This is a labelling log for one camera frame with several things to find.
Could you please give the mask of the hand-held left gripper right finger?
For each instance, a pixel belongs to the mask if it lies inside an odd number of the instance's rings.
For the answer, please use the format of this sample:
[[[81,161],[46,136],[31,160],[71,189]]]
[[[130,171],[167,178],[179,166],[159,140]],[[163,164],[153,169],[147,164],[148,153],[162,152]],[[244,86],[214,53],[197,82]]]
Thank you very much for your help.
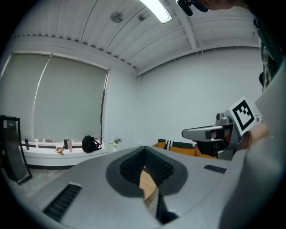
[[[223,209],[243,168],[244,152],[236,152],[227,161],[187,156],[157,147],[151,149],[184,164],[188,177],[176,194],[164,196],[167,209],[178,218],[145,229],[219,229]]]

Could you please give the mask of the round ceiling fixture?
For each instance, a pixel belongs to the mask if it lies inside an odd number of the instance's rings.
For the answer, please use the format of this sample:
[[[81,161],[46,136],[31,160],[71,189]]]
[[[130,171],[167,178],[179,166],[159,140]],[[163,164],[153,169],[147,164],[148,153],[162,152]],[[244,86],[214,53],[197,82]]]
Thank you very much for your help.
[[[124,19],[124,14],[122,12],[113,12],[110,15],[110,19],[113,23],[121,23]]]

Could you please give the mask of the person's right forearm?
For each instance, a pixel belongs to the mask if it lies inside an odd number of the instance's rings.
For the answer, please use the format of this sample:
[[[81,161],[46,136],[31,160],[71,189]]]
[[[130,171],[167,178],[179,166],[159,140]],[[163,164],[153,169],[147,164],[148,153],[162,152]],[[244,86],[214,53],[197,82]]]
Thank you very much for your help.
[[[244,134],[244,141],[242,149],[250,148],[253,143],[266,138],[269,135],[269,130],[265,122],[261,122],[259,125],[253,127],[251,130]]]

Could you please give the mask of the grey roller blind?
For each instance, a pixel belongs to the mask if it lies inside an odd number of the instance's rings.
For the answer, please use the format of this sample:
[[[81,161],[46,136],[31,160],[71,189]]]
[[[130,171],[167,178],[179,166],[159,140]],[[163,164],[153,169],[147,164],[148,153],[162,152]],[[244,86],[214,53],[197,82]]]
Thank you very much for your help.
[[[21,138],[33,141],[33,110],[36,91],[47,55],[12,55],[0,79],[0,115],[21,122]]]
[[[102,99],[107,71],[52,57],[34,105],[34,137],[74,140],[101,136]]]

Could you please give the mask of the white window ledge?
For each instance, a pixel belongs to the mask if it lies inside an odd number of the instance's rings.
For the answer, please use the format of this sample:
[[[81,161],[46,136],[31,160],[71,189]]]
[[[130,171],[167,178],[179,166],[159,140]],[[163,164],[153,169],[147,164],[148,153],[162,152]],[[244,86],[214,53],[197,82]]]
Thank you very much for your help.
[[[73,148],[72,152],[65,149],[62,154],[52,148],[29,147],[27,150],[25,145],[22,148],[27,164],[40,166],[77,165],[86,160],[109,154],[105,148],[92,153],[85,153],[82,148]]]

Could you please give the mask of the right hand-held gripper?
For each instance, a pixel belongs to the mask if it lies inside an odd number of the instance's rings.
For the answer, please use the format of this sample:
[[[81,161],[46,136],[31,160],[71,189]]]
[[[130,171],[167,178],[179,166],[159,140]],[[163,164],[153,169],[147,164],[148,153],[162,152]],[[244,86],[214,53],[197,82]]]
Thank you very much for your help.
[[[185,139],[197,141],[196,145],[202,154],[231,160],[242,145],[243,134],[260,123],[261,113],[255,103],[243,96],[225,112],[216,115],[214,126],[185,129],[181,135]],[[228,144],[224,142],[224,130],[231,132]]]

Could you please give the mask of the window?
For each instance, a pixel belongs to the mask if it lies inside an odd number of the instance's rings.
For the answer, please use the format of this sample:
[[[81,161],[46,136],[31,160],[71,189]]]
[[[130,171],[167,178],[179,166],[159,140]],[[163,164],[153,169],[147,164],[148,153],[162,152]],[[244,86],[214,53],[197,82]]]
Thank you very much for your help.
[[[82,143],[83,139],[72,139],[71,142],[73,144],[79,144]],[[45,143],[45,144],[51,144],[51,143],[64,143],[64,140],[51,140],[51,139],[35,139],[38,143]]]

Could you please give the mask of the person's right hand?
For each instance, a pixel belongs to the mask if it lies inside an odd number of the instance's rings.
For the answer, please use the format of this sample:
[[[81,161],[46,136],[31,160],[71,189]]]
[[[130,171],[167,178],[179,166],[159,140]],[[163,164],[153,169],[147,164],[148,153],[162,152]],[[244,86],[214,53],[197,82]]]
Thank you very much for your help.
[[[211,138],[213,139],[222,139],[221,131],[212,131],[211,132]],[[224,130],[224,142],[225,143],[230,143],[231,141],[231,132],[229,130]]]

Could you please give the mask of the black backpack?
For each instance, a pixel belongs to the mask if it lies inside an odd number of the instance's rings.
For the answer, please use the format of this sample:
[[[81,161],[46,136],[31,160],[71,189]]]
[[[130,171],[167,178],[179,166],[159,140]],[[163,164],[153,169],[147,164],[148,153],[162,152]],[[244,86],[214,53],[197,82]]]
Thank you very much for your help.
[[[94,137],[85,136],[82,140],[82,150],[85,153],[92,153],[94,151],[101,150],[102,146],[99,142],[95,140]]]

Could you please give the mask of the person's dark jacket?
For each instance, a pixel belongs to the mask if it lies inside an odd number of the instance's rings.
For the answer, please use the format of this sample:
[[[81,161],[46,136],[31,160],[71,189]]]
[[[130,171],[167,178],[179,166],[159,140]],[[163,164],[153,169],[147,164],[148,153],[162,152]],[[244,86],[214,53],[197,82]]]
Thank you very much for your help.
[[[285,54],[275,32],[264,19],[256,16],[253,23],[261,40],[263,72],[260,74],[259,80],[262,85],[262,89],[265,90],[276,76]]]

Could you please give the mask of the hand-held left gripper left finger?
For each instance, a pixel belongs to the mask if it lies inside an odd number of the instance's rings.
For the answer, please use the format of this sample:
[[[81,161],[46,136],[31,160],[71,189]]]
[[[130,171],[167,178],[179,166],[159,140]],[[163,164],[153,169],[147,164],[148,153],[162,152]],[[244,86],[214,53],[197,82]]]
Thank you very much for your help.
[[[158,229],[139,188],[144,147],[81,162],[44,186],[32,202],[49,229]]]

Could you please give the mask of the oval wooden table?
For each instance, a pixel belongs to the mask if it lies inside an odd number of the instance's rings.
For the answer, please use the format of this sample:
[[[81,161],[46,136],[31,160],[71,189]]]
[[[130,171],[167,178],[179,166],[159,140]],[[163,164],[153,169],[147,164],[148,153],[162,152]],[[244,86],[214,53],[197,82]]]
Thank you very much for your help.
[[[143,191],[144,201],[147,201],[149,203],[154,200],[157,191],[157,186],[146,167],[144,167],[141,172],[139,188]]]

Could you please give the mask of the white ceiling light bar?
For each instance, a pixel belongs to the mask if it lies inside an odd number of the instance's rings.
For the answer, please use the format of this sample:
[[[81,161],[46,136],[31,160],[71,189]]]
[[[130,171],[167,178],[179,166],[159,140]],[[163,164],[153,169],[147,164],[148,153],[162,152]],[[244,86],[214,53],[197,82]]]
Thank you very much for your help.
[[[172,20],[172,16],[159,0],[139,0],[143,3],[162,23],[165,24]]]

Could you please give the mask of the black glass-door cabinet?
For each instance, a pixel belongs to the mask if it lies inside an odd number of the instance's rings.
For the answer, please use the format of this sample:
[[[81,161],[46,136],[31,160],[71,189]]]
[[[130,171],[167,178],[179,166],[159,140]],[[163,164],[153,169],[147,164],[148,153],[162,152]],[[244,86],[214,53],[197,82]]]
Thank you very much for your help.
[[[0,162],[8,178],[18,185],[32,178],[23,151],[19,118],[0,115]]]

